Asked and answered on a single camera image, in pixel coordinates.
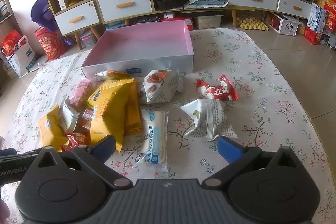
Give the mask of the small red snack packet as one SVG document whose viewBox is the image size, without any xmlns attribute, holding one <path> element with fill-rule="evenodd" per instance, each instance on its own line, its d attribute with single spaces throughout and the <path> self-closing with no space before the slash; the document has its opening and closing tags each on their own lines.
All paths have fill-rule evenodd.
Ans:
<svg viewBox="0 0 336 224">
<path fill-rule="evenodd" d="M 61 145 L 63 152 L 71 151 L 73 147 L 79 145 L 89 145 L 91 141 L 89 132 L 67 132 L 65 136 L 68 138 L 68 144 Z"/>
</svg>

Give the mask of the large yellow snack bag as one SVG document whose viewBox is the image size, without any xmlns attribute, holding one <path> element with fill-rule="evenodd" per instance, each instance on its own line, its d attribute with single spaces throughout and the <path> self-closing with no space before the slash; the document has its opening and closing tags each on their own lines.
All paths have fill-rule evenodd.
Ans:
<svg viewBox="0 0 336 224">
<path fill-rule="evenodd" d="M 116 81 L 98 90 L 98 95 L 93 100 L 90 127 L 92 144 L 112 135 L 116 142 L 116 151 L 121 151 L 125 129 L 125 108 L 133 81 L 134 79 Z"/>
</svg>

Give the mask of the white green-logo snack bag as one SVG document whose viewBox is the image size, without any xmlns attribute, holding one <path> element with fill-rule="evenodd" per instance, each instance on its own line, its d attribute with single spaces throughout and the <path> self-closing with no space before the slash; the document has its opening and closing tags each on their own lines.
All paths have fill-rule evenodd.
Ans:
<svg viewBox="0 0 336 224">
<path fill-rule="evenodd" d="M 225 109 L 226 104 L 219 99 L 197 99 L 181 107 L 193 120 L 194 126 L 187 136 L 216 140 L 220 136 L 237 138 Z"/>
</svg>

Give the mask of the small yellow chip bag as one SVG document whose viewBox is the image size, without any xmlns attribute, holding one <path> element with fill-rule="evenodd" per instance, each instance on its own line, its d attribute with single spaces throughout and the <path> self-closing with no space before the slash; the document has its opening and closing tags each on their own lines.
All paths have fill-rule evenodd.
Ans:
<svg viewBox="0 0 336 224">
<path fill-rule="evenodd" d="M 59 123 L 59 105 L 53 108 L 38 121 L 38 129 L 43 146 L 52 146 L 56 151 L 61 151 L 62 145 L 68 144 L 68 138 Z"/>
</svg>

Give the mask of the white blue bread packet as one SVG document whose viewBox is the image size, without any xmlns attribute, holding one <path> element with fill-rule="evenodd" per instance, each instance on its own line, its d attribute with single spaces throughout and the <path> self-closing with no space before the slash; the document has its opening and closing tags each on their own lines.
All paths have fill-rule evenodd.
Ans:
<svg viewBox="0 0 336 224">
<path fill-rule="evenodd" d="M 158 173 L 167 171 L 168 113 L 158 109 L 141 109 L 144 133 L 134 160 L 136 167 L 146 167 Z"/>
</svg>

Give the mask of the red candy packet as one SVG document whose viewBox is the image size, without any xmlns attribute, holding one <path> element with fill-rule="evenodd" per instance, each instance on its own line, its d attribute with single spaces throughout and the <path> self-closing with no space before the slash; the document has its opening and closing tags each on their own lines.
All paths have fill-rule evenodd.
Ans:
<svg viewBox="0 0 336 224">
<path fill-rule="evenodd" d="M 221 101 L 237 101 L 239 96 L 230 80 L 221 75 L 219 83 L 210 85 L 204 80 L 197 79 L 196 90 L 200 99 L 212 99 Z"/>
</svg>

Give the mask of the white orange biscuit packet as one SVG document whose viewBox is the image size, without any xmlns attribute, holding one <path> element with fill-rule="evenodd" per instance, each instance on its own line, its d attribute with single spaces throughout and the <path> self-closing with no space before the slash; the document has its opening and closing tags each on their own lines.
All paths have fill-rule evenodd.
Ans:
<svg viewBox="0 0 336 224">
<path fill-rule="evenodd" d="M 119 80 L 125 80 L 125 79 L 132 78 L 132 75 L 130 75 L 127 72 L 113 71 L 113 70 L 95 73 L 95 76 L 99 77 L 100 79 L 113 80 L 113 81 L 119 81 Z"/>
</svg>

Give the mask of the white nut snack bag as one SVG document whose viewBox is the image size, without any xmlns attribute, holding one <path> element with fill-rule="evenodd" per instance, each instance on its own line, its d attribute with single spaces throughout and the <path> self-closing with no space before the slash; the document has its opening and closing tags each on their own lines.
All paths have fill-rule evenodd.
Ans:
<svg viewBox="0 0 336 224">
<path fill-rule="evenodd" d="M 140 104 L 169 103 L 176 92 L 183 93 L 184 74 L 179 69 L 154 69 L 139 79 Z"/>
</svg>

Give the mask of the orange-yellow snack bag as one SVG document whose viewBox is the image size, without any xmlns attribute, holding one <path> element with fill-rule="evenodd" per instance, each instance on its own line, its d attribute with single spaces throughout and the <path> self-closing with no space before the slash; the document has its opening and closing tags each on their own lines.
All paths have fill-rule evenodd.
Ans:
<svg viewBox="0 0 336 224">
<path fill-rule="evenodd" d="M 141 111 L 138 99 L 138 82 L 132 82 L 129 89 L 128 101 L 125 106 L 124 135 L 143 133 Z"/>
</svg>

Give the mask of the pink cardboard box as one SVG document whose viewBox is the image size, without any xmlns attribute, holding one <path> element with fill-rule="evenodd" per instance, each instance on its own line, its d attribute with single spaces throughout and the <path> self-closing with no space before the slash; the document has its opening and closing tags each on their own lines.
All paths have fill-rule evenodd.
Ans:
<svg viewBox="0 0 336 224">
<path fill-rule="evenodd" d="M 194 70 L 194 50 L 183 20 L 142 23 L 104 32 L 81 70 L 86 77 L 113 70 L 136 77 L 152 70 Z"/>
</svg>

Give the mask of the red cylindrical gift box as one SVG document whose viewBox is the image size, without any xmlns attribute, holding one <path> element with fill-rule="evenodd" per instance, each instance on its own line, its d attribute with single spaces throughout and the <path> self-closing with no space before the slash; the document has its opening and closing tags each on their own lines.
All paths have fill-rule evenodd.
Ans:
<svg viewBox="0 0 336 224">
<path fill-rule="evenodd" d="M 64 42 L 58 30 L 50 31 L 45 27 L 39 27 L 35 32 L 37 40 L 45 51 L 49 60 L 58 59 L 68 50 L 68 45 Z"/>
</svg>

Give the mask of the white shopping bag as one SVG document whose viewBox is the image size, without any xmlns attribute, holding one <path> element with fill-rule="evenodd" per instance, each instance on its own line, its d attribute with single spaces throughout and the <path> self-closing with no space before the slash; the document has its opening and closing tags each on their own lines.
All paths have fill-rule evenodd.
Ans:
<svg viewBox="0 0 336 224">
<path fill-rule="evenodd" d="M 31 48 L 27 36 L 21 36 L 17 30 L 11 31 L 1 42 L 1 51 L 18 75 L 23 77 L 34 66 L 37 55 Z"/>
</svg>

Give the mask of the yellow egg tray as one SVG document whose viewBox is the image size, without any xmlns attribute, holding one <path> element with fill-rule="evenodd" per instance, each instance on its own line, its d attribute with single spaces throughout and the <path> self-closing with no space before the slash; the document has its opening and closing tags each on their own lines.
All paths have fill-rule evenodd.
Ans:
<svg viewBox="0 0 336 224">
<path fill-rule="evenodd" d="M 269 27 L 261 19 L 251 15 L 239 14 L 236 18 L 236 22 L 238 26 L 244 30 L 269 30 Z"/>
</svg>

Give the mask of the purple plush toy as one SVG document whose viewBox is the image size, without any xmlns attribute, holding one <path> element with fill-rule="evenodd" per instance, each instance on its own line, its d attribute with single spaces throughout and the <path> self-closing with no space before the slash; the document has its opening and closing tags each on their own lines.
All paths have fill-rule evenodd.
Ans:
<svg viewBox="0 0 336 224">
<path fill-rule="evenodd" d="M 37 0 L 31 8 L 31 20 L 51 32 L 58 30 L 48 0 Z"/>
</svg>

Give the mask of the red shoe box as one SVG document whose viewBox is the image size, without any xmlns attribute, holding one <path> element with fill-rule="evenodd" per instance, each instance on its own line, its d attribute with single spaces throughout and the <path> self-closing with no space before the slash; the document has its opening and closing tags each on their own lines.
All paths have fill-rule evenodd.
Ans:
<svg viewBox="0 0 336 224">
<path fill-rule="evenodd" d="M 176 12 L 169 12 L 164 13 L 160 17 L 161 22 L 170 22 L 170 21 L 177 21 L 177 20 L 184 20 L 189 31 L 192 31 L 193 28 L 193 18 L 190 16 L 184 16 Z"/>
</svg>

